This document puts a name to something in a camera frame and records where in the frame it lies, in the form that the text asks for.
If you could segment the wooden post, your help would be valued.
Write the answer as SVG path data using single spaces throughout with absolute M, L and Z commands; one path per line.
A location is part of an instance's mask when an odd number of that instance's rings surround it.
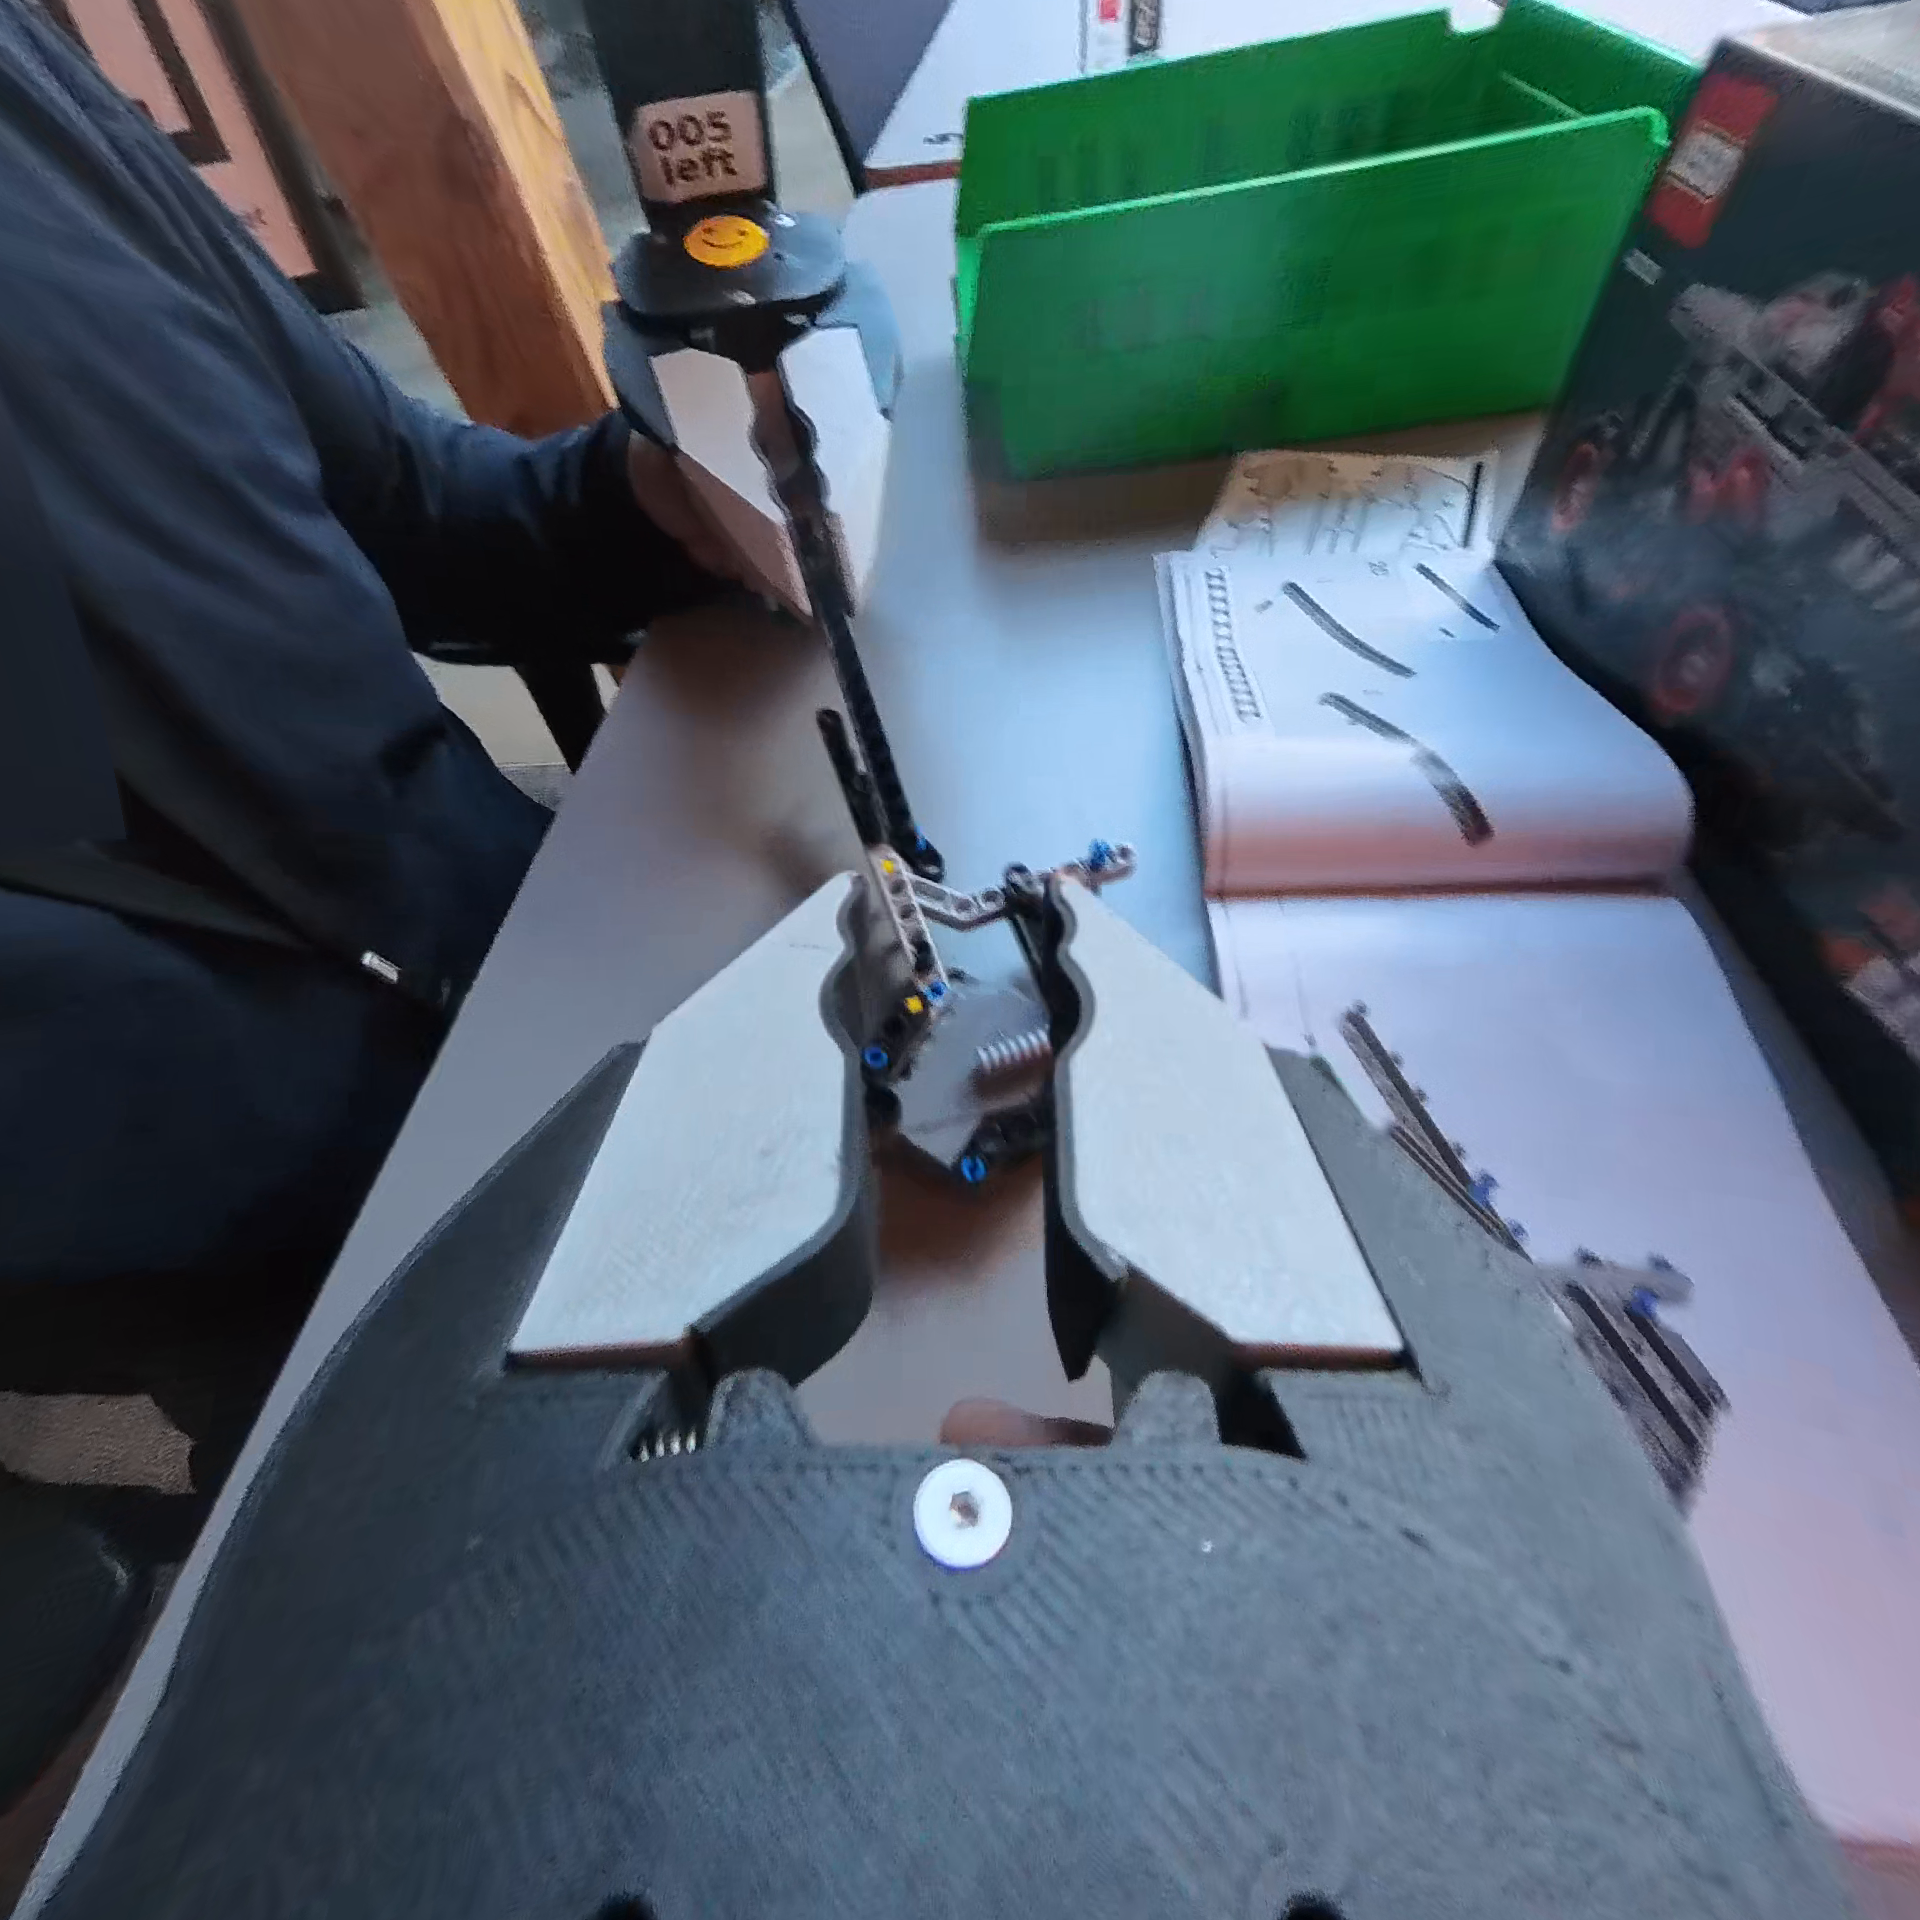
M 267 78 L 465 413 L 605 413 L 611 253 L 513 3 L 240 3 Z

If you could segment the grey lego chassis assembly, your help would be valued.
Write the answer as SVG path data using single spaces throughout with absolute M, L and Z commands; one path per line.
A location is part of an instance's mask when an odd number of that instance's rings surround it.
M 1051 1127 L 1046 890 L 1089 891 L 1128 879 L 1132 843 L 1097 836 L 1048 871 L 1009 863 L 1000 879 L 958 891 L 918 871 L 883 804 L 861 735 L 841 710 L 813 714 L 860 843 L 865 919 L 856 938 L 860 1036 L 855 1051 L 870 1116 L 926 1164 L 961 1186 L 1035 1156 Z M 1008 927 L 1022 978 L 987 981 L 944 957 L 941 934 Z

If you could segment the open instruction booklet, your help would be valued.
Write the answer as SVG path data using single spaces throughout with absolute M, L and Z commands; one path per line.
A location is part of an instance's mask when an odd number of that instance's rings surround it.
M 1224 1002 L 1510 1251 L 1686 1282 L 1720 1610 L 1835 1836 L 1915 1862 L 1915 1356 L 1677 893 L 1681 776 L 1485 555 L 1156 573 Z

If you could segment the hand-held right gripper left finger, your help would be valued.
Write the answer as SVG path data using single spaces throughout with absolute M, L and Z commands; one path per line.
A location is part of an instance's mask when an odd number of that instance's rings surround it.
M 664 1014 L 510 1340 L 532 1370 L 790 1386 L 873 1306 L 865 1092 L 845 998 L 865 899 L 825 879 Z

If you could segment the person's left forearm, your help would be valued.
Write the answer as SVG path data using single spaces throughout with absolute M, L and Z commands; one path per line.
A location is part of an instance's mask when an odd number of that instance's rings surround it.
M 407 643 L 469 666 L 624 666 L 659 620 L 747 584 L 677 459 L 621 413 L 545 439 L 393 396 L 327 503 Z

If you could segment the line drawing paper sheet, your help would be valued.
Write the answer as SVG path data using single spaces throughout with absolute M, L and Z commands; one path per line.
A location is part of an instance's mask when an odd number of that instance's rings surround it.
M 1500 454 L 1240 453 L 1193 552 L 1257 560 L 1423 560 L 1489 546 Z

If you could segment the black office chair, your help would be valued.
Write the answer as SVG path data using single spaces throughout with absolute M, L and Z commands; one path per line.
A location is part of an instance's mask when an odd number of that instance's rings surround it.
M 504 771 L 579 773 L 600 728 L 624 666 L 496 666 L 420 659 L 439 700 Z

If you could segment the white printed box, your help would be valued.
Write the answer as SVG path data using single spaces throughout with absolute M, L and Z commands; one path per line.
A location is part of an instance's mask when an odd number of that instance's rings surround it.
M 1475 32 L 1494 24 L 1501 12 L 1500 3 L 1085 3 L 1078 68 L 1095 75 L 1416 13 L 1440 13 L 1449 27 Z

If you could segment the pink framed board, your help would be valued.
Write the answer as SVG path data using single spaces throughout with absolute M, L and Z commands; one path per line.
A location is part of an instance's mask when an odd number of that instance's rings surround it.
M 41 10 L 163 133 L 321 314 L 365 303 L 335 208 L 230 4 Z

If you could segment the green plastic bin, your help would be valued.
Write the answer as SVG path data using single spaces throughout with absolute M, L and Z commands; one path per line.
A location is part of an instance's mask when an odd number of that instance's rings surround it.
M 1040 479 L 1545 406 L 1695 78 L 1505 4 L 973 96 L 975 453 Z

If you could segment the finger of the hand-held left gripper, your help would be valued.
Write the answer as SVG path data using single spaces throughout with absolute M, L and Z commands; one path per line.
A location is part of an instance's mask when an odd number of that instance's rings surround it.
M 825 479 L 787 360 L 744 368 L 729 357 L 656 357 L 653 382 L 681 475 L 742 560 L 747 584 L 812 621 Z
M 860 331 L 817 327 L 788 346 L 783 402 L 798 427 L 812 520 L 847 606 L 864 608 L 880 551 L 894 426 Z

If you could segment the dark lego set box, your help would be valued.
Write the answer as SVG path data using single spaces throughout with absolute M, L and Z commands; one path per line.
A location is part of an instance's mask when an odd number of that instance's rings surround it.
M 1724 38 L 1500 562 L 1673 759 L 1691 874 L 1918 1192 L 1918 6 Z

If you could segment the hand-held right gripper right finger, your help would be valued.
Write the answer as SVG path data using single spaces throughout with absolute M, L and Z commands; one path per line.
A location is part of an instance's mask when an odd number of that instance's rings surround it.
M 1257 1030 L 1051 879 L 1046 1320 L 1067 1379 L 1389 1371 L 1397 1314 Z

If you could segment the long black lego beam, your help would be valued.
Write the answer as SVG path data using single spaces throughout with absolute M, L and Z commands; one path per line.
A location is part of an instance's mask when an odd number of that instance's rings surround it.
M 779 485 L 779 499 L 807 590 L 808 621 L 822 637 L 839 691 L 839 710 L 817 714 L 817 724 L 856 836 L 868 847 L 891 847 L 917 877 L 944 879 L 944 855 L 926 836 L 904 795 L 894 748 L 856 652 L 847 572 L 831 532 L 825 479 L 808 450 L 796 453 Z

